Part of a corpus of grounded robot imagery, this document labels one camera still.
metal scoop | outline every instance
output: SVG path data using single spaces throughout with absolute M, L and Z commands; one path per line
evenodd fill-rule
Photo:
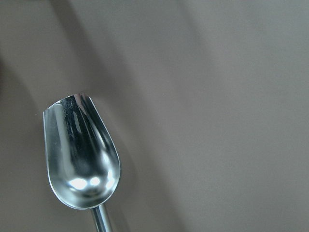
M 90 97 L 74 94 L 43 113 L 48 178 L 58 199 L 92 209 L 98 232 L 111 232 L 103 205 L 120 178 L 120 160 Z

stainless steel scoop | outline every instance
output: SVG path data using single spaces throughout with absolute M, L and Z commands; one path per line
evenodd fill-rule
M 120 160 L 90 97 L 74 94 L 43 113 L 48 178 L 58 199 L 92 209 L 98 232 L 111 232 L 103 203 L 115 191 Z

metal handle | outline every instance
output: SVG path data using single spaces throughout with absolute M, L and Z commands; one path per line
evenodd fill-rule
M 111 224 L 108 219 L 104 204 L 92 209 L 92 216 L 96 223 L 98 232 L 112 232 Z

shiny metal surface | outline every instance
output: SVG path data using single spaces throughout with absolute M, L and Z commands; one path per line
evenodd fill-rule
M 44 111 L 44 134 L 50 185 L 64 204 L 90 209 L 104 203 L 120 178 L 120 161 L 92 100 L 75 94 Z M 98 231 L 111 231 L 101 210 L 94 217 Z

gray surface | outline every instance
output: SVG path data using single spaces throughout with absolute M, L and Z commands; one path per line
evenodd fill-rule
M 43 110 L 80 91 L 123 163 L 116 232 L 308 231 L 308 11 L 0 1 L 0 231 L 95 230 L 53 195 L 43 147 Z

